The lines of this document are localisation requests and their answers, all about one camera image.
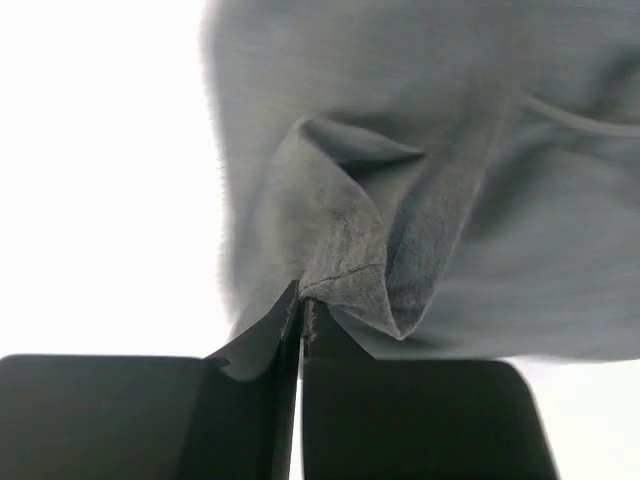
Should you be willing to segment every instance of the bright light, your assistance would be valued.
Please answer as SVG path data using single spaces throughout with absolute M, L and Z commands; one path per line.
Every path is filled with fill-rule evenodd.
M 0 357 L 224 343 L 201 6 L 0 3 Z M 639 362 L 518 366 L 565 480 L 637 478 Z

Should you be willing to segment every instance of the black plastic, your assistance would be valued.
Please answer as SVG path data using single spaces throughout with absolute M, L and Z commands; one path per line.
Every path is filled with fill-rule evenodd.
M 211 357 L 0 362 L 2 480 L 284 480 L 302 319 L 292 286 Z
M 499 361 L 380 361 L 310 302 L 305 480 L 555 480 L 535 404 Z
M 301 346 L 305 480 L 557 478 L 511 366 L 375 360 L 292 283 L 206 359 L 1 361 L 0 479 L 285 480 Z

